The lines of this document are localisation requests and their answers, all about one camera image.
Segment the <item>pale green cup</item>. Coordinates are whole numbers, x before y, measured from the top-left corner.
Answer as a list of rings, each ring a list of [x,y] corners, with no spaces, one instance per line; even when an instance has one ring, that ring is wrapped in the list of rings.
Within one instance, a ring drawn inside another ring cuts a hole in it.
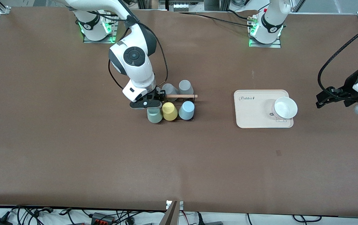
[[[163,115],[160,108],[148,108],[147,118],[151,123],[159,123],[163,119]]]

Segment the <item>light blue cup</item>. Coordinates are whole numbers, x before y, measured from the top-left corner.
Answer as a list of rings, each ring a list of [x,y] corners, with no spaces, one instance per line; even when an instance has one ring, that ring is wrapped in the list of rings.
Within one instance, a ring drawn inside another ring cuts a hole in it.
[[[179,117],[183,120],[190,120],[194,116],[195,105],[191,101],[185,101],[179,109]]]

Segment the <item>grey cup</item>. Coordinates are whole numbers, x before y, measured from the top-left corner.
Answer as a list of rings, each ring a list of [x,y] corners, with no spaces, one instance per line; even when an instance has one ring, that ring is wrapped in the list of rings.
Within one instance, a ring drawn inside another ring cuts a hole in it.
[[[179,94],[180,95],[194,95],[194,89],[190,81],[182,80],[179,83]]]
[[[178,95],[179,94],[179,91],[178,89],[173,86],[172,84],[170,83],[165,83],[162,87],[162,90],[165,90],[165,94],[168,96],[168,95]],[[167,101],[169,102],[175,102],[177,100],[177,98],[168,98],[166,97]]]

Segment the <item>yellow cup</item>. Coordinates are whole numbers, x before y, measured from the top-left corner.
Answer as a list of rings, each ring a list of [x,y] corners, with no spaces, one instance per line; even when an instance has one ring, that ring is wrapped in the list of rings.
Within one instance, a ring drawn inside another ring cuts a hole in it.
[[[173,121],[178,116],[178,110],[171,102],[166,102],[162,106],[163,118],[166,121]]]

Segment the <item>white bowl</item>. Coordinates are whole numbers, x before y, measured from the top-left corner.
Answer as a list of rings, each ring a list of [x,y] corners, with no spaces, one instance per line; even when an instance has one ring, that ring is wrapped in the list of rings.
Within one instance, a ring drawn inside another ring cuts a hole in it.
[[[272,114],[279,120],[290,120],[298,113],[296,102],[289,97],[280,97],[272,105]]]

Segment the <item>beige rabbit tray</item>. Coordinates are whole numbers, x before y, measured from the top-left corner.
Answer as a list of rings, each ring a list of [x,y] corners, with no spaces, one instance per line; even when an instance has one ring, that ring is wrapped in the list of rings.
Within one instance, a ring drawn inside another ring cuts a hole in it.
[[[234,92],[235,118],[240,128],[290,128],[293,118],[274,111],[277,99],[289,97],[285,90],[237,90]]]

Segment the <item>grey red connector box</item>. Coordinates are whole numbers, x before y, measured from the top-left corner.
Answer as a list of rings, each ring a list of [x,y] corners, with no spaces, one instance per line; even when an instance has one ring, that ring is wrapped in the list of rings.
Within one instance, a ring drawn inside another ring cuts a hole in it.
[[[113,225],[114,216],[107,216],[102,213],[93,213],[91,216],[91,225]]]

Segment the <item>black power adapter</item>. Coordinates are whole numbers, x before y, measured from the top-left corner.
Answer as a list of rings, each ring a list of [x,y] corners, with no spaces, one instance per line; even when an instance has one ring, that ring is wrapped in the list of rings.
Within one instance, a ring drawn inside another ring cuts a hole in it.
[[[7,212],[0,218],[0,225],[13,225],[11,222],[8,221],[9,215],[10,215],[10,211],[7,211]]]

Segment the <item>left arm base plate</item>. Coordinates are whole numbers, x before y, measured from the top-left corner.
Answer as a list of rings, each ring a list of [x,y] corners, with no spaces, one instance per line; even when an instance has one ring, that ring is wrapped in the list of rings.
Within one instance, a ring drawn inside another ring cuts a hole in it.
[[[247,21],[247,24],[253,26],[252,28],[250,28],[250,27],[248,28],[249,47],[281,48],[280,37],[278,37],[273,43],[270,43],[270,44],[260,43],[255,39],[255,37],[252,36],[252,33],[254,33],[255,29],[258,27],[257,22],[255,22],[253,20],[249,20],[249,21]]]

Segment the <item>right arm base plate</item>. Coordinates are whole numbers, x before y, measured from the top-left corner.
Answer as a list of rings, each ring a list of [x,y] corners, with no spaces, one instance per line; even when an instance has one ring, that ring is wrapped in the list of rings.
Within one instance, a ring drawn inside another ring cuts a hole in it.
[[[83,42],[85,43],[114,43],[117,34],[118,22],[112,21],[117,19],[111,12],[99,10],[98,13],[104,14],[99,17],[99,21],[93,26],[92,30],[86,30],[80,25],[83,34]]]

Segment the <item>white mount bracket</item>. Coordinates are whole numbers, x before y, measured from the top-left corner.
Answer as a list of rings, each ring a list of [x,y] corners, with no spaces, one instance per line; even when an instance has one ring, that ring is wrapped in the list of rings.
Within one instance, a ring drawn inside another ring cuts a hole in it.
[[[166,210],[169,209],[169,207],[170,207],[170,205],[172,204],[172,202],[173,202],[173,201],[169,201],[169,200],[166,201],[166,204],[165,204],[165,205],[166,205]],[[183,210],[184,210],[184,202],[183,202],[183,201],[179,201],[178,205],[179,205],[180,211],[183,211]]]

